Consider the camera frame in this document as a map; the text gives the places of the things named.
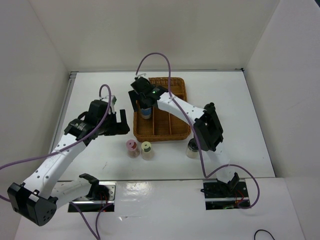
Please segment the pink lid spice bottle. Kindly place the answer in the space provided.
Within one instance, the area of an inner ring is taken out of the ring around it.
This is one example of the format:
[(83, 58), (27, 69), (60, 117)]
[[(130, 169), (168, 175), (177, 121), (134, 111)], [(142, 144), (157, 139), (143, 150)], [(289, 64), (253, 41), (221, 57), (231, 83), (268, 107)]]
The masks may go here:
[(126, 142), (126, 148), (127, 148), (127, 155), (130, 158), (136, 158), (140, 155), (140, 150), (139, 150), (138, 144), (135, 140), (129, 139)]

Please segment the yellow lid spice bottle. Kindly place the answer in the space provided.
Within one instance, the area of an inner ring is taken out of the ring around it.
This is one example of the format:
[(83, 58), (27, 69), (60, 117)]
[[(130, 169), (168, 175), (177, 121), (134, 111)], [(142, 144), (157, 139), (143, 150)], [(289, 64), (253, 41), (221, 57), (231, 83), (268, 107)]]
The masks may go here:
[(141, 144), (141, 157), (146, 161), (151, 160), (154, 157), (154, 150), (150, 142), (144, 141)]

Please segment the black lid spice jar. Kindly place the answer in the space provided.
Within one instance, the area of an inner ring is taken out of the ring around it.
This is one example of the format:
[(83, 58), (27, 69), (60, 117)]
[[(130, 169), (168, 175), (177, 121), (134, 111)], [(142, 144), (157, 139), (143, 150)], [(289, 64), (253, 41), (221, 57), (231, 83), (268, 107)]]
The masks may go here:
[(190, 139), (186, 147), (186, 156), (190, 159), (196, 159), (199, 155), (199, 148), (194, 138)]

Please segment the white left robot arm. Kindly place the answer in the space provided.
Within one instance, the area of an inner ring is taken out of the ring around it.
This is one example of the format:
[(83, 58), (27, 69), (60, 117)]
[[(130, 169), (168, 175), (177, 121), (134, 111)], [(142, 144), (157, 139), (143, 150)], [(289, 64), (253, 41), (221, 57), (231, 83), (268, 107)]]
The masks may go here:
[(117, 113), (113, 104), (92, 101), (87, 111), (67, 125), (52, 155), (21, 184), (10, 185), (7, 193), (13, 210), (41, 227), (53, 218), (58, 208), (77, 198), (107, 201), (109, 188), (88, 173), (67, 183), (57, 182), (91, 141), (99, 136), (126, 135), (129, 131), (125, 109)]

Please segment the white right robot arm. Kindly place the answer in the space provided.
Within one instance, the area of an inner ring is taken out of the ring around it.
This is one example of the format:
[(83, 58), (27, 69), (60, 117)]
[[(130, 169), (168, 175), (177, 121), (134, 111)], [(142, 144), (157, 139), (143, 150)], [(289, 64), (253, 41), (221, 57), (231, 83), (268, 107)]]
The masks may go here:
[(230, 158), (223, 145), (224, 131), (215, 104), (210, 102), (205, 108), (196, 107), (174, 95), (170, 86), (156, 86), (142, 76), (136, 76), (131, 87), (129, 96), (135, 112), (138, 111), (138, 101), (144, 107), (167, 112), (190, 126), (203, 176), (208, 179), (216, 174), (220, 193), (225, 197), (231, 196), (237, 190), (240, 178), (230, 169)]

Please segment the brown wicker divided tray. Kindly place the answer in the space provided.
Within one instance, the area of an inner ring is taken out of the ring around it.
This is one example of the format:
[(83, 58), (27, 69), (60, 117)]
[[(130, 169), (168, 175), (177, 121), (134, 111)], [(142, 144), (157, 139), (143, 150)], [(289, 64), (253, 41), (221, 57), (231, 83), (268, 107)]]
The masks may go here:
[[(149, 81), (156, 86), (168, 87), (168, 77), (151, 77)], [(170, 86), (172, 94), (187, 102), (186, 85), (182, 78), (171, 78)], [(190, 135), (190, 126), (174, 115), (152, 107), (150, 118), (144, 119), (139, 101), (133, 102), (137, 107), (133, 113), (133, 135), (139, 142), (180, 141)]]

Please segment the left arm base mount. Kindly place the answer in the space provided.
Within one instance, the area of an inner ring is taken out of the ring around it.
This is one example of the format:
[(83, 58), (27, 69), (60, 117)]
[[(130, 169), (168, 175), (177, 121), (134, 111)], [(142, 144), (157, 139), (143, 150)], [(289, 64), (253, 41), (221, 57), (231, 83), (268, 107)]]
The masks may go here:
[(117, 183), (115, 181), (101, 181), (99, 184), (103, 190), (93, 199), (81, 196), (72, 202), (83, 213), (98, 213), (106, 205), (107, 207), (102, 212), (114, 212)]

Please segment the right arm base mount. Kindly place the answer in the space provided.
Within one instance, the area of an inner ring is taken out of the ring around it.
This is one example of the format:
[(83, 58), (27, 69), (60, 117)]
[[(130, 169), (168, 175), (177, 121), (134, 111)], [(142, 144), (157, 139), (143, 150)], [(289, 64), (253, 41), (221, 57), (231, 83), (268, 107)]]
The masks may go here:
[(232, 210), (238, 209), (239, 206), (246, 208), (251, 205), (247, 185), (244, 180), (240, 180), (231, 192), (223, 189), (223, 185), (216, 180), (204, 181), (200, 191), (204, 195), (207, 211)]

